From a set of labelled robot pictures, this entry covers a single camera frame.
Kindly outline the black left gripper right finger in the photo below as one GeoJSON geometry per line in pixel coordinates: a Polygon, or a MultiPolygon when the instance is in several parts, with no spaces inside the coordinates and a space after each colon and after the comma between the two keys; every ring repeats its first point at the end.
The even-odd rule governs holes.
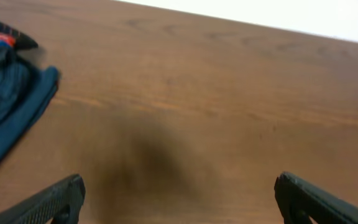
{"type": "Polygon", "coordinates": [[[358,224],[358,208],[290,172],[274,185],[275,199],[285,224],[358,224]]]}

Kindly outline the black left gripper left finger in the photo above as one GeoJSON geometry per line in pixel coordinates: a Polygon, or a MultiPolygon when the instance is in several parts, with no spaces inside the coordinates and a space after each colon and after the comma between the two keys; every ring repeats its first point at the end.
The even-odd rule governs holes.
{"type": "Polygon", "coordinates": [[[85,201],[85,184],[70,175],[0,213],[0,224],[77,224],[85,201]]]}

